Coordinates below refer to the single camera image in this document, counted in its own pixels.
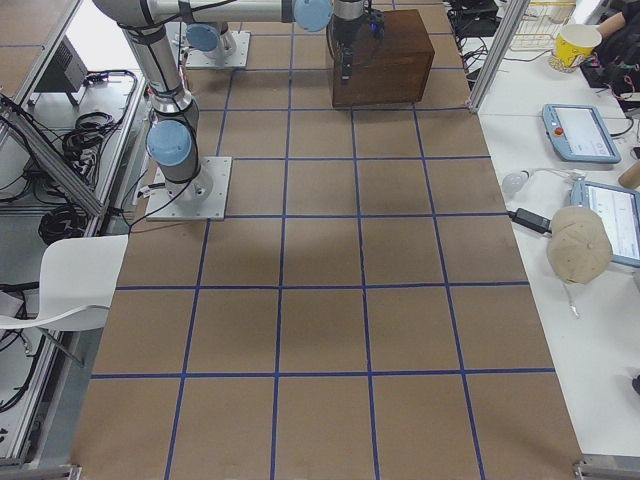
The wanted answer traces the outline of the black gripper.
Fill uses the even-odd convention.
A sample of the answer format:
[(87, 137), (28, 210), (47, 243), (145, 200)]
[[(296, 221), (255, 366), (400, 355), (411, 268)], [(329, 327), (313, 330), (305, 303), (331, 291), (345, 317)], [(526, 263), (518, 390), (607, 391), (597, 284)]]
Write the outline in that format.
[(359, 31), (368, 21), (364, 13), (353, 20), (344, 20), (335, 15), (327, 26), (328, 49), (332, 59), (340, 57), (340, 81), (348, 83), (353, 72), (353, 52)]

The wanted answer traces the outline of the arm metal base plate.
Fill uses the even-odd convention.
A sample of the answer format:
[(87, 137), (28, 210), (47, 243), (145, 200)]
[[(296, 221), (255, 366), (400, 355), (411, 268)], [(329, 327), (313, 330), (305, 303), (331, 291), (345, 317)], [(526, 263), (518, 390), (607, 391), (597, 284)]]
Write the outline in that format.
[(179, 52), (178, 57), (187, 69), (244, 69), (248, 61), (250, 37), (248, 31), (228, 31), (221, 37), (217, 48), (210, 52), (192, 47), (185, 34), (174, 34), (172, 42)]
[(164, 186), (150, 193), (145, 211), (150, 221), (225, 218), (233, 159), (205, 156), (199, 161), (200, 172), (188, 186), (167, 183), (161, 169), (156, 168), (154, 182)]

